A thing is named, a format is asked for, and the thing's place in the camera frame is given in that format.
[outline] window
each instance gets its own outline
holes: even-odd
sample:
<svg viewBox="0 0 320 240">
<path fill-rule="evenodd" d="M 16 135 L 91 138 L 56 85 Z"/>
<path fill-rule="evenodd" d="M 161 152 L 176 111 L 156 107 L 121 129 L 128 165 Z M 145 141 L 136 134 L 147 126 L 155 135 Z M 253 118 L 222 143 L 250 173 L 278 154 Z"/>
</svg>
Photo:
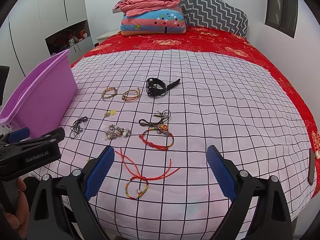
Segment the window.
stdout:
<svg viewBox="0 0 320 240">
<path fill-rule="evenodd" d="M 298 0 L 268 0 L 266 25 L 294 38 Z"/>
</svg>

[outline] blue gripper pad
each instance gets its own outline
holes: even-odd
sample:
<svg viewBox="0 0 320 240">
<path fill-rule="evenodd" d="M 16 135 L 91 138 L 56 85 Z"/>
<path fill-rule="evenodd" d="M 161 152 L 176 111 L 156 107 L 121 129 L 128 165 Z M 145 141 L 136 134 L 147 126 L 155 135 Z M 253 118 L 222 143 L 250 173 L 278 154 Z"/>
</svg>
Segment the blue gripper pad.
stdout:
<svg viewBox="0 0 320 240">
<path fill-rule="evenodd" d="M 98 191 L 106 175 L 108 174 L 114 160 L 115 151 L 112 147 L 109 147 L 103 153 L 102 158 L 98 161 L 90 175 L 87 177 L 85 183 L 86 187 L 84 191 L 84 197 L 87 199 L 87 201 L 89 201 L 90 198 L 98 194 Z"/>
<path fill-rule="evenodd" d="M 233 202 L 237 197 L 235 181 L 223 164 L 223 157 L 213 145 L 208 147 L 206 157 L 223 195 Z"/>
<path fill-rule="evenodd" d="M 21 130 L 10 133 L 8 137 L 8 143 L 20 142 L 27 139 L 30 136 L 29 128 L 23 128 Z"/>
</svg>

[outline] red cord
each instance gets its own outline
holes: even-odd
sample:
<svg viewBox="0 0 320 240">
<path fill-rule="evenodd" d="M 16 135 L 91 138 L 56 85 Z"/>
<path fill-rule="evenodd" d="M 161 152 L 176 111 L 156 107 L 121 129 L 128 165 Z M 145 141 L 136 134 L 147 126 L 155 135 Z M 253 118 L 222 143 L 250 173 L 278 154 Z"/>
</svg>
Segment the red cord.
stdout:
<svg viewBox="0 0 320 240">
<path fill-rule="evenodd" d="M 133 176 L 132 178 L 134 179 L 141 179 L 141 180 L 144 180 L 144 181 L 148 181 L 148 180 L 158 180 L 158 179 L 164 179 L 166 177 L 169 177 L 170 175 L 174 174 L 175 172 L 177 172 L 180 168 L 177 168 L 176 170 L 174 170 L 173 172 L 167 174 L 171 168 L 171 159 L 170 159 L 170 162 L 169 162 L 169 168 L 165 171 L 164 174 L 158 176 L 158 177 L 155 177 L 155 178 L 146 178 L 146 177 L 143 177 L 141 176 L 139 170 L 138 170 L 138 167 L 137 165 L 127 156 L 123 155 L 122 154 L 122 148 L 120 148 L 120 153 L 115 151 L 117 154 L 119 154 L 121 156 L 121 159 L 122 159 L 122 163 L 124 164 L 124 166 L 127 168 L 127 170 L 129 171 L 129 173 Z M 128 168 L 127 164 L 125 163 L 124 161 L 124 158 L 128 159 L 136 168 L 137 170 L 137 173 L 138 174 L 134 174 L 132 171 L 130 171 L 130 169 Z"/>
<path fill-rule="evenodd" d="M 161 146 L 161 145 L 156 145 L 152 142 L 148 142 L 144 137 L 144 134 L 141 134 L 139 135 L 139 138 L 146 144 L 146 145 L 149 145 L 150 147 L 152 148 L 156 148 L 157 150 L 160 150 L 160 151 L 167 151 L 168 150 L 168 147 L 166 146 Z"/>
</svg>

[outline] human hand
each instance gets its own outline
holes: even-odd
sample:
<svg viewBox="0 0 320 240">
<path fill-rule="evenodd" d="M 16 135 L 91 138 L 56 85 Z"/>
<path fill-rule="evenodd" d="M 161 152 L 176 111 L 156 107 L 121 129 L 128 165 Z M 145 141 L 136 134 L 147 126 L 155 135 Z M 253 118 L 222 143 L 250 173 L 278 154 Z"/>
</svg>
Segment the human hand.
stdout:
<svg viewBox="0 0 320 240">
<path fill-rule="evenodd" d="M 19 198 L 17 203 L 16 215 L 3 212 L 3 215 L 7 219 L 10 226 L 17 230 L 18 234 L 22 239 L 27 237 L 28 220 L 29 220 L 29 205 L 26 195 L 22 192 L 26 189 L 26 184 L 24 184 L 21 178 L 18 178 L 17 185 L 19 189 Z"/>
</svg>

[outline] purple plastic basin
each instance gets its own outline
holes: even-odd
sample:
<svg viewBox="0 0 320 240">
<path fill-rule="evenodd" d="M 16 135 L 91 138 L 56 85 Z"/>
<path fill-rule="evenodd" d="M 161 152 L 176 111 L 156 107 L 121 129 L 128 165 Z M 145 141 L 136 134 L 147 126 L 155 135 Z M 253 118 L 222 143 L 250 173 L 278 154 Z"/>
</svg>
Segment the purple plastic basin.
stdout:
<svg viewBox="0 0 320 240">
<path fill-rule="evenodd" d="M 30 129 L 37 138 L 56 129 L 78 90 L 69 49 L 40 63 L 20 83 L 0 113 L 0 125 Z"/>
</svg>

